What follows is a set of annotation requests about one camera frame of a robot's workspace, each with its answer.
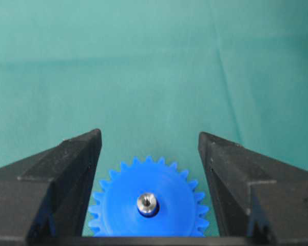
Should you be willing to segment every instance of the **plastic gear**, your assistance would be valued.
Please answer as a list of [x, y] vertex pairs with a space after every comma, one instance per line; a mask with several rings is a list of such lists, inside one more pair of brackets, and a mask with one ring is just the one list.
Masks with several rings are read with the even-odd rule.
[[[196, 180], [187, 182], [188, 171], [177, 172], [164, 158], [144, 162], [134, 158], [129, 167], [121, 163], [121, 172], [109, 171], [111, 181], [101, 180], [104, 192], [94, 192], [97, 205], [90, 206], [94, 219], [89, 222], [94, 236], [203, 237], [209, 222], [203, 217], [208, 207], [201, 205], [203, 192], [193, 192]], [[137, 198], [151, 192], [159, 203], [158, 213], [144, 217], [137, 208]]]

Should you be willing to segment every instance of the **teal background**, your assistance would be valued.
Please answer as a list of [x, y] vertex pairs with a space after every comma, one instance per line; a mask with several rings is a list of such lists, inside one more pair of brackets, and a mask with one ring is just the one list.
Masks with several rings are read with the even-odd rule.
[[93, 190], [165, 156], [218, 235], [200, 131], [308, 170], [308, 1], [0, 0], [0, 167], [93, 128]]

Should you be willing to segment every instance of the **metal hub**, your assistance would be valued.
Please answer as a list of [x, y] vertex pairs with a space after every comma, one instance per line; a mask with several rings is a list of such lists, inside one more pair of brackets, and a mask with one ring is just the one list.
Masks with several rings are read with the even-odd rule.
[[159, 211], [159, 204], [153, 193], [144, 193], [137, 199], [138, 211], [145, 217], [153, 217]]

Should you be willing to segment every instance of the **teal cloth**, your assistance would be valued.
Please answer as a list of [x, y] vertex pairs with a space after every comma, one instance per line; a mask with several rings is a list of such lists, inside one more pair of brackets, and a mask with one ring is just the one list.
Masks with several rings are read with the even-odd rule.
[[178, 161], [217, 236], [200, 131], [308, 170], [308, 1], [0, 0], [0, 167], [93, 128], [94, 191]]

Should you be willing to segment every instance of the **gear tooth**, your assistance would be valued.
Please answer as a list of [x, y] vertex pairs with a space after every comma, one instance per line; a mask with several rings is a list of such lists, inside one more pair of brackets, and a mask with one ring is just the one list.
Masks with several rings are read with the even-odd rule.
[[164, 165], [164, 164], [165, 164], [165, 159], [164, 159], [164, 157], [161, 157], [161, 158], [159, 159], [158, 164], [160, 164], [160, 165]]
[[110, 185], [110, 182], [107, 180], [101, 180], [99, 183], [104, 191], [106, 191]]
[[194, 193], [194, 198], [197, 202], [200, 202], [203, 200], [203, 198], [205, 197], [205, 193], [204, 192], [195, 192]]
[[132, 163], [133, 165], [138, 165], [140, 164], [140, 160], [137, 157], [134, 157]]
[[152, 157], [150, 155], [147, 156], [145, 162], [147, 162], [147, 163], [153, 162]]
[[191, 237], [204, 237], [203, 233], [200, 232], [197, 228], [195, 228], [195, 229], [192, 231], [192, 233], [191, 233], [190, 236], [191, 236]]
[[188, 182], [188, 184], [189, 184], [191, 190], [194, 190], [199, 183], [198, 183], [197, 180], [192, 180], [192, 181]]
[[101, 222], [99, 219], [93, 219], [89, 221], [88, 226], [93, 230], [101, 227]]
[[206, 214], [209, 211], [209, 207], [205, 205], [197, 205], [197, 213], [198, 215]]
[[173, 163], [171, 163], [170, 167], [174, 170], [177, 170], [177, 163], [174, 161]]
[[107, 235], [103, 231], [98, 231], [94, 234], [94, 237], [107, 237]]
[[93, 205], [93, 206], [90, 206], [88, 208], [88, 211], [91, 213], [91, 214], [97, 214], [99, 215], [100, 214], [100, 206], [99, 205]]
[[128, 169], [128, 164], [125, 162], [121, 162], [121, 172], [126, 172]]
[[119, 173], [115, 170], [109, 170], [108, 174], [109, 174], [109, 177], [111, 178], [111, 180], [116, 179], [116, 177], [119, 175]]
[[197, 228], [207, 228], [209, 226], [209, 221], [202, 219], [202, 218], [197, 218], [196, 219], [196, 226]]
[[188, 170], [184, 170], [184, 171], [182, 171], [182, 172], [180, 173], [180, 176], [181, 176], [182, 178], [186, 179], [187, 176], [188, 176], [188, 174], [189, 174], [189, 171], [188, 171]]
[[94, 192], [92, 194], [92, 197], [96, 200], [97, 205], [99, 205], [102, 202], [102, 200], [103, 200], [104, 193], [102, 193], [102, 192]]

